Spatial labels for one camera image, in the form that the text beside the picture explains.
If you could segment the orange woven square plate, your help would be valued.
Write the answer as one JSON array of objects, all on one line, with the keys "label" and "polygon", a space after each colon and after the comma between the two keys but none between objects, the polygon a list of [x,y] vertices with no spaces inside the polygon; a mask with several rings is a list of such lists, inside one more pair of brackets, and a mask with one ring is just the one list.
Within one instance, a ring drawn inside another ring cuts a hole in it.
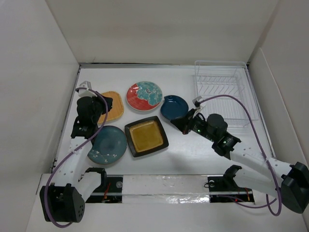
[{"label": "orange woven square plate", "polygon": [[112,98],[112,109],[108,112],[106,122],[119,119],[124,113],[123,101],[120,94],[116,91],[102,93],[102,96]]}]

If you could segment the dark blue leaf-shaped dish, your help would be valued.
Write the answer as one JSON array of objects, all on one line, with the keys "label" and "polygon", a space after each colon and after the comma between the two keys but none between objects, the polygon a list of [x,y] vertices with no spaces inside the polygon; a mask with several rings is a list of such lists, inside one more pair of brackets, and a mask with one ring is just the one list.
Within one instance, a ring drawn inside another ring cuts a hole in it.
[{"label": "dark blue leaf-shaped dish", "polygon": [[189,110],[187,102],[176,95],[167,95],[160,108],[161,115],[167,120],[174,120],[184,117]]}]

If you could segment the red and teal floral plate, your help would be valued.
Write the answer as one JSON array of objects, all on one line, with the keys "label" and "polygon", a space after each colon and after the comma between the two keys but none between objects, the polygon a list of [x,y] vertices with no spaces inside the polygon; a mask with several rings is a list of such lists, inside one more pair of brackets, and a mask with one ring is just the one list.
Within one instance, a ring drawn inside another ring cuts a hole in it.
[{"label": "red and teal floral plate", "polygon": [[138,111],[151,111],[161,103],[162,99],[161,88],[150,81],[136,82],[126,93],[128,105]]}]

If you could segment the blue-grey blossom round plate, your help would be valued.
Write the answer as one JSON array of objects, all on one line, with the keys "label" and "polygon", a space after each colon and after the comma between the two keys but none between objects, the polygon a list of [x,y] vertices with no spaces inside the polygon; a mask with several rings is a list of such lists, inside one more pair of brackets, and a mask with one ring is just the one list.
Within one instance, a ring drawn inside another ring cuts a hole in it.
[{"label": "blue-grey blossom round plate", "polygon": [[126,148],[125,133],[116,126],[104,126],[87,156],[96,164],[109,165],[117,162],[124,155]]}]

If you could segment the black and amber square plate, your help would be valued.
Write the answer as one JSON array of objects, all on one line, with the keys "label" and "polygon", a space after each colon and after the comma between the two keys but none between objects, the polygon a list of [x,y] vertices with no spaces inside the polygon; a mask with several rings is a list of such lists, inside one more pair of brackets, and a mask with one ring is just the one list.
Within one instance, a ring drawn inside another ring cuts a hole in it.
[{"label": "black and amber square plate", "polygon": [[134,158],[166,149],[169,141],[157,116],[143,118],[125,125],[128,146]]}]

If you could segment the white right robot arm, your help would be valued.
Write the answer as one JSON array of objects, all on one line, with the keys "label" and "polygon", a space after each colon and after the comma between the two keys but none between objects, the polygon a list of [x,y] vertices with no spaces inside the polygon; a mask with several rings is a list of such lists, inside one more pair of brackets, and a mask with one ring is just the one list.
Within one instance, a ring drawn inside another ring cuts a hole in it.
[{"label": "white right robot arm", "polygon": [[212,149],[221,157],[237,162],[224,174],[223,184],[228,190],[250,188],[273,197],[281,197],[282,204],[302,214],[309,204],[309,169],[296,162],[289,164],[265,158],[239,138],[227,132],[228,124],[219,114],[204,119],[191,109],[185,117],[171,123],[183,134],[193,131],[213,142]]}]

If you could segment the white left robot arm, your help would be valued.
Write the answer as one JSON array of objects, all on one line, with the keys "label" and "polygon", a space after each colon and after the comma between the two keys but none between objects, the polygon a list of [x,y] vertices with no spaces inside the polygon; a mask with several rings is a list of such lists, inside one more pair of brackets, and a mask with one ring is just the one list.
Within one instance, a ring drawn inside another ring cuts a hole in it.
[{"label": "white left robot arm", "polygon": [[40,190],[40,201],[47,222],[65,228],[80,222],[91,193],[107,187],[103,168],[85,168],[84,162],[102,127],[99,118],[112,109],[113,99],[85,96],[77,101],[68,155],[55,167]]}]

